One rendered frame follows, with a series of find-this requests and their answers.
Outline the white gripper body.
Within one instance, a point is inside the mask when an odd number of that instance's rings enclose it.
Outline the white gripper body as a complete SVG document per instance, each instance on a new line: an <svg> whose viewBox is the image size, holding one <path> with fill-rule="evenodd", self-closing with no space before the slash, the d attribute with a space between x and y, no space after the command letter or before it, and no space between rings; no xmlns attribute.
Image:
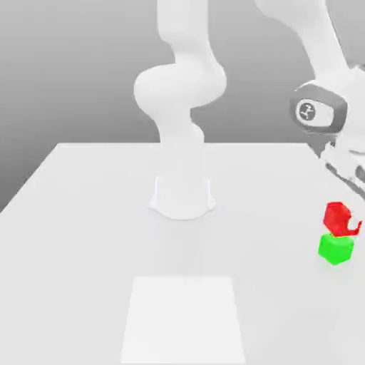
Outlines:
<svg viewBox="0 0 365 365"><path fill-rule="evenodd" d="M365 189L340 176L331 162L324 159L324 190L331 201L344 203L353 216L365 217Z"/></svg>

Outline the small red cube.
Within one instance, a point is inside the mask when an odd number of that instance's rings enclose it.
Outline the small red cube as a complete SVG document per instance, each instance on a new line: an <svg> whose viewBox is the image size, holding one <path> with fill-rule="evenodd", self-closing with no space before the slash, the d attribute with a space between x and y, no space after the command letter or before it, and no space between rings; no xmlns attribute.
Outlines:
<svg viewBox="0 0 365 365"><path fill-rule="evenodd" d="M328 202L324 213L323 223L335 237L357 236L362 226L359 221L356 229L349 229L351 219L350 209L342 202Z"/></svg>

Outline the small green cube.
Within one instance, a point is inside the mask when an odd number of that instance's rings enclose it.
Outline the small green cube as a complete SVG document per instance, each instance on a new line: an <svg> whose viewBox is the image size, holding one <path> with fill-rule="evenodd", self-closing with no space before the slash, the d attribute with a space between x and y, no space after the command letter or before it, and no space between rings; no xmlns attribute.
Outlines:
<svg viewBox="0 0 365 365"><path fill-rule="evenodd" d="M321 236L318 254L332 265L348 261L354 249L351 237L335 237L331 233Z"/></svg>

